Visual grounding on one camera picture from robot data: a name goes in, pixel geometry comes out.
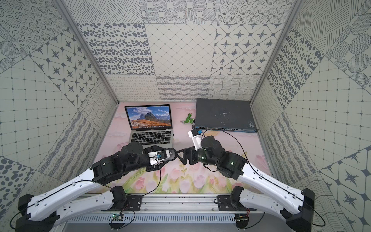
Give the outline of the black wireless mouse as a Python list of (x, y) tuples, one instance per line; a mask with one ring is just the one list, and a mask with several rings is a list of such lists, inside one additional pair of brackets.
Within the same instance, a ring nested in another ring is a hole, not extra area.
[(175, 159), (177, 159), (177, 151), (173, 148), (169, 148), (169, 149), (166, 149), (164, 150), (165, 152), (165, 159), (163, 159), (163, 161), (173, 161)]

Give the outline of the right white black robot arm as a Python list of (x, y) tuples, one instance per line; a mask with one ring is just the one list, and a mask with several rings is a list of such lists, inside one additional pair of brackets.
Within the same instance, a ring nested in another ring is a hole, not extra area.
[(296, 232), (310, 232), (313, 226), (316, 194), (286, 185), (265, 174), (244, 157), (226, 151), (219, 141), (209, 136), (192, 135), (193, 147), (180, 151), (187, 164), (203, 163), (216, 167), (224, 177), (248, 184), (263, 194), (258, 195), (237, 186), (230, 195), (235, 208), (253, 208), (278, 217)]

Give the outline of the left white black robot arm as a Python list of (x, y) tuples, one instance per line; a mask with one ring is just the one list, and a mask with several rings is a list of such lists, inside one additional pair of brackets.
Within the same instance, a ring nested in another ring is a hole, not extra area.
[(40, 195), (25, 194), (18, 201), (20, 216), (11, 228), (17, 232), (49, 232), (54, 227), (95, 211), (123, 210), (127, 196), (122, 186), (88, 197), (81, 195), (98, 187), (107, 187), (129, 172), (160, 165), (175, 157), (176, 150), (151, 146), (143, 148), (131, 142), (122, 149), (94, 163), (74, 179)]

